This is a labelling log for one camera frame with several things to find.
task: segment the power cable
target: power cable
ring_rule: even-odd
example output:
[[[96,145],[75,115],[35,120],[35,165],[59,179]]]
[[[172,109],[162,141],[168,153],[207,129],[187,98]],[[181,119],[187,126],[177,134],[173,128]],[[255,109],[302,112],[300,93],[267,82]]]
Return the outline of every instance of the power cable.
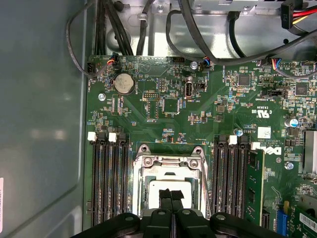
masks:
[[[143,14],[148,14],[150,11],[150,7],[152,5],[152,3],[155,0],[148,0],[147,3],[145,4],[142,13]],[[147,35],[147,21],[145,20],[141,20],[140,23],[140,39],[139,39],[139,43],[137,46],[137,56],[141,56],[143,54],[143,49],[144,49],[144,43],[145,43],[145,38]]]
[[[240,47],[237,43],[235,30],[234,30],[236,20],[239,19],[239,16],[240,16],[239,11],[230,11],[228,13],[227,20],[229,21],[229,38],[230,38],[230,42],[231,42],[231,45],[232,45],[234,51],[237,53],[237,55],[240,58],[244,58],[244,57],[246,57],[246,55],[242,52],[242,50],[240,49]]]
[[[70,40],[70,25],[71,23],[73,22],[73,20],[78,16],[80,15],[83,11],[87,10],[90,6],[92,6],[93,4],[95,3],[95,0],[91,0],[90,2],[88,2],[87,4],[84,5],[84,7],[82,7],[79,11],[77,11],[71,18],[69,18],[69,20],[67,21],[67,24],[66,24],[66,43],[67,43],[67,49],[68,49],[68,52],[74,62],[74,64],[76,65],[76,67],[79,69],[79,71],[81,71],[84,75],[88,76],[88,77],[91,77],[91,78],[95,78],[99,75],[101,75],[104,70],[106,69],[107,67],[107,64],[105,66],[103,66],[97,73],[88,73],[86,72],[82,67],[81,65],[79,64],[76,56],[75,56],[75,53],[73,51],[73,47],[71,45],[71,40]]]
[[[244,64],[248,63],[251,61],[256,61],[256,60],[262,60],[267,57],[277,55],[283,51],[286,51],[290,49],[291,47],[294,47],[298,45],[299,43],[302,43],[303,41],[306,41],[307,39],[317,35],[317,30],[314,30],[310,33],[308,33],[305,36],[299,37],[298,39],[285,44],[283,46],[277,47],[273,50],[263,52],[257,55],[245,57],[245,58],[240,58],[240,59],[218,59],[216,58],[212,52],[210,51],[209,47],[206,45],[196,23],[193,18],[193,15],[191,13],[191,8],[188,3],[188,0],[178,0],[180,8],[181,8],[181,13],[185,19],[186,25],[189,29],[189,32],[194,39],[195,43],[198,45],[198,47],[204,52],[206,56],[208,56],[214,64],[219,64],[219,65],[225,65],[225,66],[231,66],[231,65],[238,65],[238,64]]]
[[[122,39],[123,39],[123,43],[125,45],[125,48],[127,50],[127,53],[129,56],[132,56],[133,55],[133,51],[132,51],[132,48],[131,48],[131,45],[130,45],[130,41],[129,41],[129,38],[127,36],[127,33],[122,25],[122,22],[117,14],[117,11],[113,5],[113,2],[112,0],[103,0],[104,3],[105,3],[105,7],[106,7],[106,10],[107,10],[107,14],[108,16],[112,16],[113,17],[113,20],[115,22],[115,24],[117,25],[117,28],[118,28],[118,31],[120,32],[121,36],[122,36]]]

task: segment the chip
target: chip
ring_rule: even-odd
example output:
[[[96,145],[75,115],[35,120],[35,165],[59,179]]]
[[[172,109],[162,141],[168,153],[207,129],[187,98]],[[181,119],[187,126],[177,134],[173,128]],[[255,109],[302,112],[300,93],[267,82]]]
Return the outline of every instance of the chip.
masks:
[[[249,74],[239,74],[238,85],[239,86],[249,86],[250,85],[250,75]]]
[[[250,153],[249,165],[252,166],[253,168],[256,167],[256,155],[254,153]]]
[[[296,92],[297,96],[307,96],[308,93],[308,84],[307,83],[297,83]]]
[[[201,120],[202,120],[202,122],[207,122],[207,117],[206,116],[202,117]]]
[[[251,203],[254,203],[255,198],[256,198],[256,193],[253,192],[251,189],[249,189],[248,194],[249,194],[249,201],[250,201]]]
[[[216,116],[216,120],[224,120],[224,116],[223,115],[217,115]]]
[[[166,138],[166,142],[173,142],[173,137],[171,135],[168,135]]]
[[[218,105],[218,106],[217,106],[217,111],[218,111],[219,113],[224,113],[225,107],[224,107],[223,105]]]
[[[285,140],[285,146],[291,146],[291,140]]]

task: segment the green circuit board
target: green circuit board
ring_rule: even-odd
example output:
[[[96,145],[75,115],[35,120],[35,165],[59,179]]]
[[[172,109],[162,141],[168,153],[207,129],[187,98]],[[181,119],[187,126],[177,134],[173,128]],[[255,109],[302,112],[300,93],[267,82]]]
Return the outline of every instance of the green circuit board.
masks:
[[[89,67],[98,70],[108,60],[91,56]],[[298,75],[312,72],[316,65],[283,61],[280,69]],[[134,80],[129,95],[120,94],[113,85],[121,73]],[[285,78],[257,62],[226,67],[199,64],[192,69],[190,61],[182,58],[120,57],[119,67],[109,65],[101,76],[88,81],[87,134],[115,132],[124,146],[118,145],[118,165],[110,168],[107,157],[94,155],[100,155],[100,150],[113,154],[112,149],[87,142],[84,229],[111,214],[131,211],[132,163],[142,144],[151,152],[176,155],[191,154],[195,146],[201,146],[213,200],[219,196],[213,188],[215,161],[220,161],[216,145],[238,129],[251,151],[241,181],[245,190],[242,217],[276,231],[277,211],[285,201],[293,206],[301,194],[317,196],[317,185],[304,179],[308,174],[303,170],[305,131],[316,128],[316,83],[314,78]],[[298,125],[287,127],[288,119],[296,119]],[[294,168],[286,169],[287,163]],[[104,192],[110,182],[115,185]],[[116,203],[115,211],[111,208],[114,194],[124,199]]]

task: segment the cable connector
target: cable connector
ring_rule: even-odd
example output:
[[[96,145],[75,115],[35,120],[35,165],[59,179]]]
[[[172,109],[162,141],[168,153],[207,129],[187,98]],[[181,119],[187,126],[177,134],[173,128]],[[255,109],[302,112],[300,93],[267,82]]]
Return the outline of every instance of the cable connector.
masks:
[[[281,4],[282,28],[291,29],[293,27],[293,14],[295,9],[302,9],[303,0],[286,0]]]
[[[240,12],[239,11],[230,11],[228,13],[228,16],[227,16],[227,21],[230,22],[231,20],[238,20],[239,19],[239,16],[240,16]]]

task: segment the metal bracket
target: metal bracket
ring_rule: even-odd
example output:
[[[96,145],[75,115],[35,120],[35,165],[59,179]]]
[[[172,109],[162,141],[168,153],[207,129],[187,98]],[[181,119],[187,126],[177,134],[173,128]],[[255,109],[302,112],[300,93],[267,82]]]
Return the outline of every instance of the metal bracket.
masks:
[[[192,178],[197,183],[197,208],[206,215],[206,205],[209,206],[207,196],[207,173],[208,165],[205,159],[204,150],[196,146],[190,156],[184,155],[162,155],[151,153],[146,144],[142,144],[133,162],[133,208],[136,215],[141,215],[140,203],[143,186],[146,189],[147,197],[155,196],[161,187],[181,187],[184,193],[184,204],[188,207],[188,200],[191,201],[191,193],[186,193],[188,189],[194,189],[194,185],[186,181],[185,178]],[[148,182],[147,178],[155,177]],[[156,205],[156,201],[147,203],[148,208]]]
[[[147,25],[148,25],[148,18],[149,17],[148,17],[148,15],[146,13],[139,13],[138,14],[138,19],[140,21],[145,21]]]

